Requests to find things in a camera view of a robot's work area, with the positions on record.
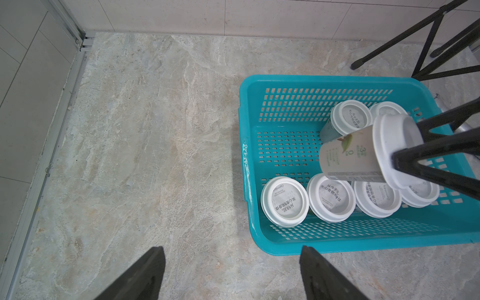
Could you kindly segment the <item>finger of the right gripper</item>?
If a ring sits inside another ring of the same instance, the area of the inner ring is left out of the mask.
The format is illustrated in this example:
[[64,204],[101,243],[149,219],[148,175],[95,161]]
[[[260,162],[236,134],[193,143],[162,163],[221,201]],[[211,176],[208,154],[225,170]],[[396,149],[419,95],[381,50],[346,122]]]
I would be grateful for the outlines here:
[[467,121],[472,115],[480,112],[480,99],[477,98],[461,106],[455,107],[445,111],[436,116],[425,119],[417,123],[422,138],[425,141],[434,141],[445,137],[443,134],[436,134],[431,132],[432,129],[443,125],[449,125],[452,131],[457,130],[463,123]]
[[478,179],[447,172],[442,169],[425,166],[420,162],[430,158],[467,153],[479,155],[480,130],[478,128],[457,134],[436,134],[430,128],[421,126],[424,143],[397,151],[392,155],[392,163],[397,171],[436,183],[475,200],[480,199],[480,181]]

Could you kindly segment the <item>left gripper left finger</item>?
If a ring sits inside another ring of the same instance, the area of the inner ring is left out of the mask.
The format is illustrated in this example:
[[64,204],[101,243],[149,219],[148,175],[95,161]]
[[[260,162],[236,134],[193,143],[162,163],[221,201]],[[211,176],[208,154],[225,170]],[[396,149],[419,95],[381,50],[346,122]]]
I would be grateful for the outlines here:
[[157,300],[165,267],[163,247],[152,247],[97,296],[96,300]]

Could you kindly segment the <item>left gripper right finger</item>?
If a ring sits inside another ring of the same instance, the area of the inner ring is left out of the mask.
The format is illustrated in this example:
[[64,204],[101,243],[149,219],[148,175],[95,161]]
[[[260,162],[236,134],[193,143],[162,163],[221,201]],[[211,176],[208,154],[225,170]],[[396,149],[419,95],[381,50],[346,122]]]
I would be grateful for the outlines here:
[[315,248],[303,246],[299,263],[307,300],[368,300]]

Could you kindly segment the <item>yogurt cup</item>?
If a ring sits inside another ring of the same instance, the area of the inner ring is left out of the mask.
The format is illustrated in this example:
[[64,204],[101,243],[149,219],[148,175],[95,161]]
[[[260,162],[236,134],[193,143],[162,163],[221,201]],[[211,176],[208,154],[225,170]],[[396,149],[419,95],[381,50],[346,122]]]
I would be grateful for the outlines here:
[[373,119],[381,115],[407,115],[406,110],[395,102],[379,102],[370,107]]
[[384,114],[373,125],[322,145],[319,165],[330,180],[387,183],[394,190],[404,190],[423,180],[396,170],[392,155],[423,143],[411,116]]
[[304,186],[286,176],[270,179],[261,193],[264,214],[273,224],[282,228],[293,228],[306,219],[309,200]]
[[323,173],[309,180],[307,193],[311,211],[328,223],[346,221],[356,208],[356,195],[350,183],[329,179]]
[[353,181],[351,186],[356,196],[356,211],[372,218],[390,217],[401,206],[400,192],[385,182]]
[[372,124],[373,115],[365,104],[356,100],[347,100],[333,107],[330,118],[320,131],[319,137],[322,143],[328,143]]
[[436,201],[440,195],[438,184],[424,181],[421,184],[414,184],[406,189],[400,189],[402,201],[414,208],[424,208]]

